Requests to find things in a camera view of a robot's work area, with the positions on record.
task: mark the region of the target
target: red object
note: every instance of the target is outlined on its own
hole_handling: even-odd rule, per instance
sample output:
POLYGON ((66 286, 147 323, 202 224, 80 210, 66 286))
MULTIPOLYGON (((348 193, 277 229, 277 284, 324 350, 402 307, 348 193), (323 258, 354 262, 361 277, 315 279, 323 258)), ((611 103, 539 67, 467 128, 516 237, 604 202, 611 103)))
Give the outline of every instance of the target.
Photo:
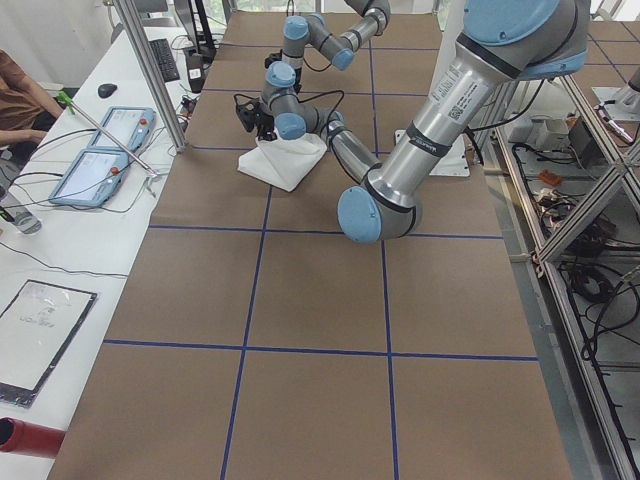
POLYGON ((55 458, 65 433, 15 418, 3 418, 0 420, 0 452, 55 458))
POLYGON ((543 170, 538 174, 538 178, 542 180, 547 185, 551 185, 552 187, 557 187, 562 183, 562 177, 560 175, 556 175, 549 170, 543 170))

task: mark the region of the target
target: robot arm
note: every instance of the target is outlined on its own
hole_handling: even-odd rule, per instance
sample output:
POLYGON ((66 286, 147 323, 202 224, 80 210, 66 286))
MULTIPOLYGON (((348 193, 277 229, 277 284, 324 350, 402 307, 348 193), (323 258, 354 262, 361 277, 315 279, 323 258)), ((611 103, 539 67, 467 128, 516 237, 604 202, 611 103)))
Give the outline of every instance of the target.
MULTIPOLYGON (((422 215, 417 188, 495 88, 578 70, 586 59, 588 22, 588 0, 468 0, 456 58, 444 78, 387 161, 340 198, 345 234, 369 243, 410 233, 422 215)), ((330 130, 340 128, 331 122, 330 130)), ((351 156, 342 136, 328 138, 341 161, 351 156)))
POLYGON ((308 42, 335 66, 346 68, 363 42, 388 24, 386 1, 347 3, 363 20, 340 38, 324 28, 321 17, 289 17, 282 61, 269 67, 260 107, 275 117, 284 139, 305 132, 322 135, 359 184, 345 191, 338 204, 340 226, 356 242, 402 237, 419 225, 422 205, 416 190, 496 87, 567 75, 586 59, 589 0, 467 0, 455 59, 381 164, 340 114, 307 107, 297 99, 308 42))

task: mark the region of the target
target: white cloth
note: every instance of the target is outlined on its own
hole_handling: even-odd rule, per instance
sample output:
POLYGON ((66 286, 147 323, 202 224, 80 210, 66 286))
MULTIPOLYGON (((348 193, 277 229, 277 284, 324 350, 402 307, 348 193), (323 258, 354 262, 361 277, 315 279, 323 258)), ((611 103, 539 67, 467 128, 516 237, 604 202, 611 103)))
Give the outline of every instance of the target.
POLYGON ((258 145, 238 159, 238 171, 287 192, 316 166, 327 151, 318 137, 306 133, 297 140, 256 140, 258 145))

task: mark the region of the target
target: brown shirt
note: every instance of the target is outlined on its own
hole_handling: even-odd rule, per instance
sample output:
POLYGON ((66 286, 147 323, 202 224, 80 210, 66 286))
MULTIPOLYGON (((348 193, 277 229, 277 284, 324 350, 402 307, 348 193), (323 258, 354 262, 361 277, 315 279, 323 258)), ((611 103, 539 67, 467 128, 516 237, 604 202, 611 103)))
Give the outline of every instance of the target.
POLYGON ((31 128, 36 117, 44 112, 29 95, 18 90, 24 71, 3 50, 0 50, 0 130, 31 128))

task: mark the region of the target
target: red cylinder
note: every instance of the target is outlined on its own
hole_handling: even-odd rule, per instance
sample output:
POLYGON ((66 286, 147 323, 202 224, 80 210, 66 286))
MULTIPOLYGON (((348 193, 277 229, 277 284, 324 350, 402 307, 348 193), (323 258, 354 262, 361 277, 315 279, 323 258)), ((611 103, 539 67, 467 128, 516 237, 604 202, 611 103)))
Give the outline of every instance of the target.
POLYGON ((55 428, 3 418, 0 420, 0 452, 55 458, 64 435, 65 432, 55 428))

